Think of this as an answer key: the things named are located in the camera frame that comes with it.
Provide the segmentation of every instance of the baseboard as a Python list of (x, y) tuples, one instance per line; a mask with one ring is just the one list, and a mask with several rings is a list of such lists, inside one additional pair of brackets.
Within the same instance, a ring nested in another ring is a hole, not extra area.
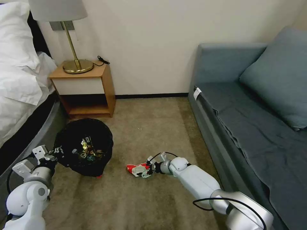
[(159, 97), (187, 97), (188, 93), (172, 93), (172, 94), (125, 94), (115, 95), (116, 99), (132, 99), (132, 98), (159, 98)]

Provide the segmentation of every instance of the white wall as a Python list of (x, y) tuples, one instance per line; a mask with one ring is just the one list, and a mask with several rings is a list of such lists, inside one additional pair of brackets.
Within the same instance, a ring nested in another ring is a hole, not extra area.
[[(305, 0), (84, 0), (74, 21), (79, 58), (111, 62), (116, 94), (187, 92), (201, 42), (270, 41)], [(63, 31), (39, 23), (52, 57), (72, 59)]]

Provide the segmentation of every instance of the nightstand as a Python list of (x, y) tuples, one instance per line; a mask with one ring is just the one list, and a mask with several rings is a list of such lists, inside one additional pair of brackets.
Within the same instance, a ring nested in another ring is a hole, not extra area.
[(68, 74), (62, 63), (49, 78), (71, 119), (113, 117), (115, 93), (109, 65), (95, 65), (89, 72)]

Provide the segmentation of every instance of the drawer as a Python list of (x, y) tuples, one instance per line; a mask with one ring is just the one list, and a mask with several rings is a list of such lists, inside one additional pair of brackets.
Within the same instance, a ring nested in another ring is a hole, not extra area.
[(60, 95), (104, 94), (101, 78), (52, 79)]

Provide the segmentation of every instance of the red snack wrapper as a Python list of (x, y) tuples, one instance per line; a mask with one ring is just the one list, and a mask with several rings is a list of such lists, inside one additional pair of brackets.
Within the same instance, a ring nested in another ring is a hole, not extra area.
[(143, 177), (146, 178), (150, 175), (147, 175), (147, 171), (150, 168), (146, 163), (138, 164), (138, 165), (126, 165), (127, 170), (133, 174), (135, 177)]

